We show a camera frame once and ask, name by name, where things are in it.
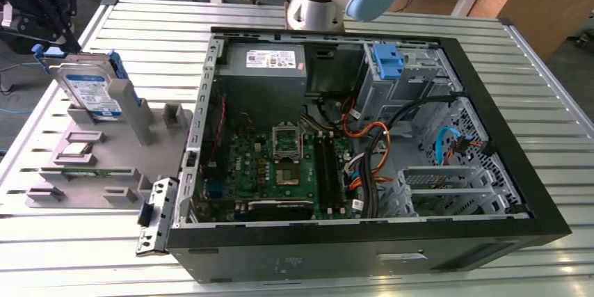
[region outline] blue clip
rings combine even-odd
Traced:
[[[114,68],[115,71],[115,76],[121,79],[130,79],[127,69],[123,67],[121,54],[114,50],[111,50],[109,56],[110,56],[111,67]],[[134,98],[137,100],[137,104],[139,104],[141,106],[141,98],[137,95],[137,91],[134,91]]]
[[[380,67],[380,77],[385,80],[401,78],[405,70],[405,57],[396,45],[374,44],[374,58]]]
[[[62,51],[61,48],[58,47],[50,47],[47,48],[47,51],[45,51],[45,46],[41,44],[34,45],[31,51],[34,51],[34,58],[38,61],[39,65],[45,68],[46,73],[51,74],[50,67],[46,66],[45,62],[42,61],[42,58],[45,57],[65,58],[67,53]]]

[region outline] motherboard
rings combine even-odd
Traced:
[[[292,124],[234,134],[227,175],[207,180],[201,221],[344,219],[348,138],[305,134]]]

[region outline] aluminum slotted table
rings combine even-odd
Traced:
[[[277,6],[118,0],[101,5],[81,43],[85,51],[121,53],[138,94],[153,106],[181,102],[194,109],[211,26],[278,29],[284,17]],[[468,273],[201,285],[173,256],[135,257],[137,211],[26,206],[25,191],[41,180],[37,170],[70,122],[69,100],[54,82],[0,165],[3,292],[27,287],[29,296],[281,296],[284,290],[309,296],[593,294],[594,126],[516,28],[496,19],[389,14],[369,23],[346,19],[346,29],[458,38],[575,233]]]

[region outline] sticker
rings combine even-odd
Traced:
[[[390,254],[378,254],[380,261],[389,260],[426,260],[428,257],[424,253],[390,253]]]
[[[353,200],[353,209],[362,211],[365,202],[361,200]]]
[[[294,69],[297,66],[296,51],[250,50],[246,56],[246,67]]]
[[[69,74],[66,78],[78,99],[90,112],[103,116],[122,115],[121,105],[109,95],[106,78],[79,74]]]
[[[352,116],[358,120],[360,119],[360,117],[361,117],[361,113],[356,110],[356,109],[352,109],[350,111],[349,111],[349,114],[352,114]]]

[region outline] blue cable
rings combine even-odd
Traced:
[[[0,108],[0,111],[11,114],[31,114],[34,111],[13,111],[11,109]]]
[[[444,137],[446,135],[446,132],[449,132],[449,131],[453,133],[456,140],[458,140],[462,137],[461,131],[456,127],[450,127],[450,126],[445,126],[437,133],[436,161],[437,161],[438,165],[441,165],[444,163],[442,142],[444,142]]]

